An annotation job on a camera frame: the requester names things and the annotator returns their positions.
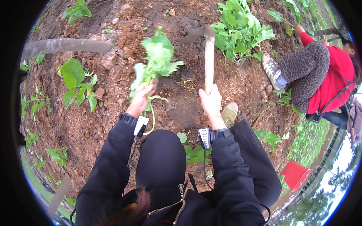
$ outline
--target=wooden handle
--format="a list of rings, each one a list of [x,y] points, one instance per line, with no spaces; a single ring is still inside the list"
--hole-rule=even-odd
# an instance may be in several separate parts
[[[206,37],[205,45],[205,93],[210,95],[214,85],[214,43],[215,36]]]

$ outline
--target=zipper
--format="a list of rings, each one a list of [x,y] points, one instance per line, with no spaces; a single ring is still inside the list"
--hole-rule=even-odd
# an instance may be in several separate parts
[[[184,193],[184,185],[183,184],[179,184],[178,188],[180,189],[180,194],[181,194],[180,202],[182,202],[182,206],[181,206],[180,210],[178,211],[175,220],[173,221],[173,225],[176,225],[178,217],[180,216],[181,212],[184,210],[184,207],[186,205],[186,200],[184,200],[184,195],[186,196],[186,192],[187,192],[188,189],[185,189],[185,193]]]
[[[184,192],[183,192],[184,185],[183,185],[183,184],[179,184],[179,185],[178,185],[178,188],[180,189],[180,194],[181,194],[181,199],[180,199],[180,201],[178,201],[177,203],[172,204],[172,205],[170,205],[170,206],[166,206],[166,207],[163,207],[163,208],[161,208],[161,209],[153,210],[153,211],[149,212],[148,215],[151,215],[151,214],[153,214],[153,213],[155,213],[155,212],[157,212],[157,211],[161,211],[161,210],[168,209],[168,208],[171,208],[171,207],[173,207],[173,206],[176,206],[176,205],[179,204],[180,202],[184,202]]]

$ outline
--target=red bucket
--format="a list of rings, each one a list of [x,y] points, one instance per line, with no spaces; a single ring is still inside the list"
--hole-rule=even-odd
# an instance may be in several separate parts
[[[306,180],[310,171],[311,169],[307,169],[297,162],[290,161],[281,175],[285,175],[284,181],[287,183],[292,192],[295,192]]]

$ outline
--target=red shirt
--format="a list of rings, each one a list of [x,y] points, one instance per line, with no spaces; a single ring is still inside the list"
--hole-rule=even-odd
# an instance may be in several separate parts
[[[307,33],[302,32],[300,34],[300,39],[303,42],[303,45],[306,46],[310,42],[314,42]],[[352,64],[351,57],[346,51],[337,46],[327,46],[329,53],[331,55],[331,60],[329,62],[329,69],[337,72],[342,77],[353,81],[354,80],[354,68]],[[328,71],[327,76],[324,81],[317,89],[316,93],[309,99],[308,114],[314,114],[317,110],[320,112],[322,108],[332,100],[339,91],[345,89],[349,81],[344,80],[337,74],[332,71]],[[354,84],[348,86],[350,92],[352,92]],[[333,111],[342,105],[344,105],[349,98],[349,93],[342,93],[339,98],[334,99],[329,107],[324,110],[324,112]]]

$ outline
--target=hand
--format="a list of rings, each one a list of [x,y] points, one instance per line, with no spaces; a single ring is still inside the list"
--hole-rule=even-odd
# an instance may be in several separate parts
[[[144,111],[147,107],[148,101],[146,95],[152,96],[156,89],[157,82],[152,82],[148,87],[144,87],[145,83],[142,83],[139,87],[136,88],[133,93],[132,101],[130,106],[127,108],[126,113],[132,115],[135,118]]]
[[[327,38],[322,39],[320,42],[323,43],[325,46],[329,46]]]
[[[295,34],[298,36],[300,36],[302,32],[305,32],[304,28],[302,28],[302,26],[300,26],[299,24],[295,24],[294,29],[295,29]]]
[[[202,107],[210,120],[211,129],[226,129],[226,125],[220,113],[222,96],[218,91],[218,86],[214,84],[210,95],[207,95],[205,91],[199,89],[199,95],[201,98]]]

